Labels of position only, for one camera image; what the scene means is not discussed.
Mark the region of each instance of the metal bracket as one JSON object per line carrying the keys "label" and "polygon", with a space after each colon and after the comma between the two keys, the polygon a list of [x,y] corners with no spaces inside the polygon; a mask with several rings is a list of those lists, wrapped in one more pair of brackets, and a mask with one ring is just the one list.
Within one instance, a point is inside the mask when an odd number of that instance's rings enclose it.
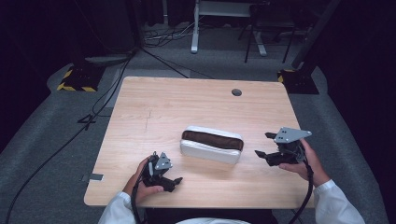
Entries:
{"label": "metal bracket", "polygon": [[274,142],[290,143],[311,135],[312,133],[309,131],[282,127],[274,138]]}
{"label": "metal bracket", "polygon": [[172,167],[171,160],[169,160],[166,157],[165,153],[161,153],[160,158],[157,161],[157,164],[155,165],[156,170],[164,170],[164,169],[169,169]]}

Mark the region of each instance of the yellow black striped tape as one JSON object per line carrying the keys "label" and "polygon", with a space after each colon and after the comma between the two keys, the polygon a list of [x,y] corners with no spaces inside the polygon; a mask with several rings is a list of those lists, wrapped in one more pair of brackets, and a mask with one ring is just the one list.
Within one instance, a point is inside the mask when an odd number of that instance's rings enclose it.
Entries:
{"label": "yellow black striped tape", "polygon": [[83,86],[78,84],[71,84],[71,83],[76,83],[76,81],[73,81],[73,78],[75,77],[73,76],[73,67],[71,67],[66,72],[66,74],[64,74],[64,78],[62,79],[61,84],[59,84],[57,90],[58,91],[97,91],[97,87],[87,86],[87,83],[82,84]]}

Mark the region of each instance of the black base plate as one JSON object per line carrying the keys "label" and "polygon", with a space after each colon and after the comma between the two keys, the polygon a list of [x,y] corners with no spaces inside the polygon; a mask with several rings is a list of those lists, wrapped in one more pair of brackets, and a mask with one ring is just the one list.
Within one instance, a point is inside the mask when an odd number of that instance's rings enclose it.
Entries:
{"label": "black base plate", "polygon": [[298,70],[280,70],[277,79],[289,94],[319,94],[311,76],[302,76]]}

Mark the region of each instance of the white sleeve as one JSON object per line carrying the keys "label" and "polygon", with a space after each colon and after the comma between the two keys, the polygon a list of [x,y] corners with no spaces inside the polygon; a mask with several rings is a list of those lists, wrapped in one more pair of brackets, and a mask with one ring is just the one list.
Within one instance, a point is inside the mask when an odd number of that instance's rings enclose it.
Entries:
{"label": "white sleeve", "polygon": [[320,223],[364,223],[358,210],[334,181],[320,185],[314,190],[315,218]]}
{"label": "white sleeve", "polygon": [[108,203],[99,219],[99,224],[135,224],[134,213],[131,209],[131,197],[125,192],[119,192],[110,203]]}

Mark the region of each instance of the person's right hand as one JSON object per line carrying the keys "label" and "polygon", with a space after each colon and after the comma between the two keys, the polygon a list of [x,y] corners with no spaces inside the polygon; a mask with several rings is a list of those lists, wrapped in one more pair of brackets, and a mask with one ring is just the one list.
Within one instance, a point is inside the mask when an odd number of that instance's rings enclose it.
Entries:
{"label": "person's right hand", "polygon": [[[308,163],[314,171],[314,186],[316,188],[329,181],[330,178],[324,171],[315,150],[309,146],[305,139],[302,138],[300,141],[305,148],[305,156],[308,160]],[[281,163],[279,164],[279,168],[299,174],[304,180],[308,180],[308,172],[306,170],[305,164],[302,162],[298,164]]]}

